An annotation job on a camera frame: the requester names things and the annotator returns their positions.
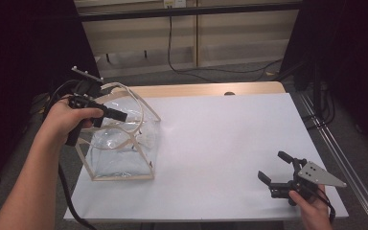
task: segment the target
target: white table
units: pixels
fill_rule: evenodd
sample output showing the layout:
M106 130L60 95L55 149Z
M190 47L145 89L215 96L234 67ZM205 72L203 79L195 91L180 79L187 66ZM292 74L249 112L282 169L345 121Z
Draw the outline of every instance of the white table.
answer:
M292 179L293 168L277 157L279 150L325 168L289 94L175 96L145 98L162 119L155 178L94 182L82 168L73 193L82 218L91 222L299 218L298 208L286 199L271 198L257 177L262 171L272 182ZM336 217L348 217L336 189L327 187L327 195ZM64 218L73 219L69 211Z

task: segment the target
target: black wire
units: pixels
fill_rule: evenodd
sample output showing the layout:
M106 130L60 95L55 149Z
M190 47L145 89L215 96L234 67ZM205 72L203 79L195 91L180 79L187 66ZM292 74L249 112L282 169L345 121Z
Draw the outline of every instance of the black wire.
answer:
M324 195L324 197L322 197L321 195L319 195L318 193L315 193L313 190L309 189L307 186L302 185L301 186L305 191L309 192L310 194L312 194L313 196L315 196L316 198L318 198L319 200L321 200L323 203L325 203L328 207L330 207L331 211L330 211L330 223L334 222L334 218L336 216L336 211L335 208L332 206L330 199L327 197L327 195L325 194L324 191L322 191L321 189L317 189L318 191L321 192L322 195Z
M328 93L330 94L330 97L331 97L332 109L330 109L329 114L327 115L327 118L324 119L323 121L321 121L317 125L307 127L307 130L327 126L334 120L334 117L335 117L334 96L333 96L333 94L331 93L330 90L328 90Z
M247 74L247 73L253 73L253 72L258 72L263 70L263 72L261 73L261 75L253 80L253 81L258 81L259 79L261 79L264 76L265 73L265 69L267 69L269 66L282 61L283 59L277 59L275 61L272 61L270 63L268 63L266 66L262 67L262 68L258 68L258 69L254 69L254 70L245 70L245 71L234 71L234 70L225 70L225 69L216 69L216 68L193 68L193 69L187 69L187 70L177 70L173 67L172 65L172 61L171 61L171 50L172 50L172 30L173 30L173 23L172 23L172 17L169 17L170 19L170 31L169 31L169 48L168 48L168 52L167 52L167 61L169 63L170 68L176 73L176 74L181 74L181 75L189 75L189 76L193 76L199 79L202 79L204 81L209 81L209 82L213 82L213 83L218 83L215 80L209 80L209 79L205 79L202 76L199 75L195 75L195 74L190 74L188 72L191 71L219 71L219 72L226 72L226 73L233 73L233 74Z
M66 86L73 85L73 84L78 84L79 82L80 82L79 80L68 80L68 81L66 81L64 84L62 84L61 86L59 86L56 89L56 91L53 93L52 97L50 97L49 102L47 102L47 104L46 104L46 106L44 108L44 111L43 111L43 120L46 119L47 114L50 111L50 108L52 108L52 106L54 104L54 101L55 101L55 97L56 97L56 100L57 100L58 92L61 89L65 88Z
M65 82L64 84L62 84L59 88L56 89L56 91L53 93L52 97L50 97L50 101L47 102L47 105L44 109L43 112L43 121L44 119L46 119L47 114L49 113L51 107L53 106L53 104L55 104L57 101L62 100L62 99L66 99L68 97L61 97L58 98L58 92L63 89L64 87L67 87L69 85L77 85L80 81L79 80L68 80L67 82ZM67 202L67 206L70 209L71 214L73 215L74 219L80 223L81 225L89 228L89 229L93 229L96 230L96 228L94 226L92 226L91 224L88 223L88 221L86 221L85 219L81 218L73 205L73 201L71 200L71 195L70 195L70 191L68 189L68 185L67 185L67 180L65 178L64 175L64 171L62 170L61 165L58 163L58 175L59 175L59 179L61 181L61 185L62 185L62 190L64 191L64 196L65 196L65 200Z
M67 202L68 208L70 209L71 214L73 215L74 219L80 223L81 225L92 229L97 230L94 226L92 226L86 219L80 218L80 216L77 214L76 209L74 208L73 201L71 200L70 191L68 189L67 180L65 178L64 171L61 167L61 165L58 163L58 175L59 179L61 181L62 190L64 191L65 200Z

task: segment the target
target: glass box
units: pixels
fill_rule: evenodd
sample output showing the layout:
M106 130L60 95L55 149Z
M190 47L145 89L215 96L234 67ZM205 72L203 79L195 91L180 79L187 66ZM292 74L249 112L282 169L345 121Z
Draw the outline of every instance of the glass box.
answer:
M127 114L125 122L103 118L100 127L83 128L76 150L92 180L153 179L159 116L128 87L102 86L98 104Z

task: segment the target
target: human hand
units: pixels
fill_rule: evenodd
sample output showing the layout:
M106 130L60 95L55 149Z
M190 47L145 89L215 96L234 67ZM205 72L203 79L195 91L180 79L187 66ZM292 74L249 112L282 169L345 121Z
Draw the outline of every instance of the human hand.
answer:
M318 185L318 189L325 194L325 186ZM332 230L328 214L328 205L316 198L313 202L307 202L297 192L289 191L289 196L301 209L301 219L307 230Z
M44 120L38 134L45 139L52 140L62 145L68 138L68 133L73 130L80 121L84 120L83 127L91 127L89 118L100 118L104 112L99 108L78 108L68 106L68 99L62 99L53 104Z

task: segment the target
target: human arm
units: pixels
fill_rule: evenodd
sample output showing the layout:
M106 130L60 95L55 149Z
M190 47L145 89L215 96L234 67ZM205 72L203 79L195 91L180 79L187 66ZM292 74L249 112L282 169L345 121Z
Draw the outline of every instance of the human arm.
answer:
M26 162L0 210L0 229L54 229L58 159L68 133L98 108L72 109L55 103L37 132Z
M325 194L325 186L318 185L318 189ZM308 203L297 192L290 191L289 196L301 209L301 219L307 230L332 230L329 220L328 205L316 198L313 202Z

